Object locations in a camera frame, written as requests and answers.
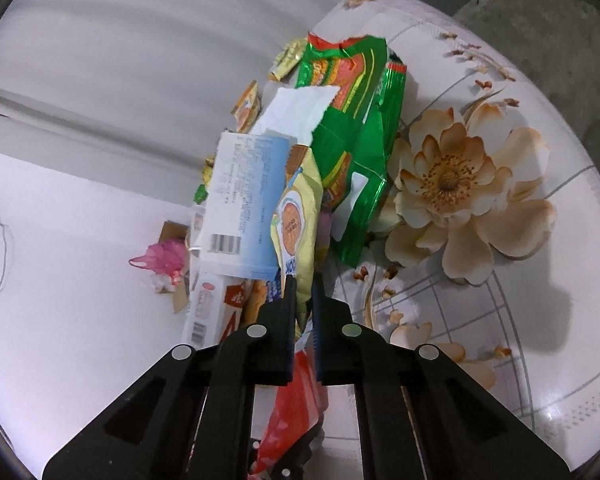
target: metal rivet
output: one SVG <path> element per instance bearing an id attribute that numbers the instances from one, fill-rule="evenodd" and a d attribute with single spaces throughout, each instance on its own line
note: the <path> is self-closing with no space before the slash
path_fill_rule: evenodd
<path id="1" fill-rule="evenodd" d="M 171 350 L 171 357 L 176 359 L 176 361 L 184 361 L 184 359 L 189 359 L 191 354 L 191 347 L 187 345 L 178 345 L 176 348 Z"/>
<path id="2" fill-rule="evenodd" d="M 267 333 L 267 327 L 264 325 L 251 325 L 247 329 L 247 335 L 254 339 L 264 336 Z"/>
<path id="3" fill-rule="evenodd" d="M 438 348 L 433 345 L 422 345 L 420 350 L 418 350 L 418 353 L 420 354 L 420 357 L 429 361 L 437 359 L 440 355 Z"/>
<path id="4" fill-rule="evenodd" d="M 362 329 L 355 323 L 349 323 L 342 327 L 342 333 L 347 337 L 358 337 L 362 334 Z"/>

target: gray floor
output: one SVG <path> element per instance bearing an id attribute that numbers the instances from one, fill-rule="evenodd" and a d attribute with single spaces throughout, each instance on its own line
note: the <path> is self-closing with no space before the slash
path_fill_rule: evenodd
<path id="1" fill-rule="evenodd" d="M 600 171 L 600 2 L 474 0 L 455 17 L 547 95 Z"/>

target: green plastic wrapper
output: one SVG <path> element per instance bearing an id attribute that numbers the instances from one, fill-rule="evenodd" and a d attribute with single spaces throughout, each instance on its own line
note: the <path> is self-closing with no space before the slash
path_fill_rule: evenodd
<path id="1" fill-rule="evenodd" d="M 310 34 L 299 64 L 296 88 L 340 86 L 311 149 L 324 188 L 322 207 L 333 211 L 334 250 L 352 267 L 387 184 L 405 74 L 397 58 L 388 60 L 386 41 L 373 36 L 334 44 Z"/>

